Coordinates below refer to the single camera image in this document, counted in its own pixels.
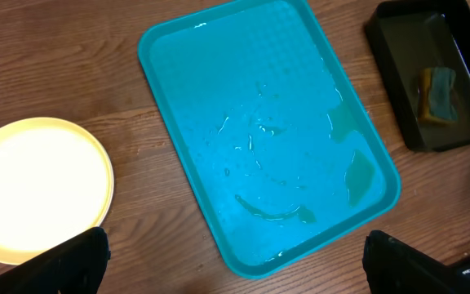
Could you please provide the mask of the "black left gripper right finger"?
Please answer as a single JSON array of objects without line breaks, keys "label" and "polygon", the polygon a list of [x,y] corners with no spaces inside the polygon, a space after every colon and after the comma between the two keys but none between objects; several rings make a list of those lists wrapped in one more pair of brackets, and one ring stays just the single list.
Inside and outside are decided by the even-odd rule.
[{"label": "black left gripper right finger", "polygon": [[372,294],[470,294],[470,256],[445,265],[380,230],[366,237],[362,264]]}]

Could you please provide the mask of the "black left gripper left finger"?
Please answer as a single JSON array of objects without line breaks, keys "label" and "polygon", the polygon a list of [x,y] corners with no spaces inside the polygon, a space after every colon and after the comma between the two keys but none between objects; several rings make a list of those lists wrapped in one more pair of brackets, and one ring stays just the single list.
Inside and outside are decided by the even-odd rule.
[{"label": "black left gripper left finger", "polygon": [[96,294],[111,257],[100,227],[87,231],[0,275],[0,294]]}]

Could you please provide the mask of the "yellow plate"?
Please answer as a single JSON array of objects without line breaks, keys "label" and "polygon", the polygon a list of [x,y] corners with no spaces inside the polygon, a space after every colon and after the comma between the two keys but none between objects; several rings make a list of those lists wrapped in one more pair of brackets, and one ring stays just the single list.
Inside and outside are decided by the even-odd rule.
[{"label": "yellow plate", "polygon": [[100,225],[113,168],[86,129],[60,118],[0,127],[0,263],[22,264]]}]

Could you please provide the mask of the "green yellow sponge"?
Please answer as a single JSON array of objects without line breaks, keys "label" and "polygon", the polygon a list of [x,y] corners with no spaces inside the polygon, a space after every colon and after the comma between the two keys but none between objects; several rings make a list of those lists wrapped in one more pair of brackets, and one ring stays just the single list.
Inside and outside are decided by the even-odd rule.
[{"label": "green yellow sponge", "polygon": [[456,72],[447,67],[425,68],[419,72],[418,120],[421,123],[450,125],[458,120],[452,101]]}]

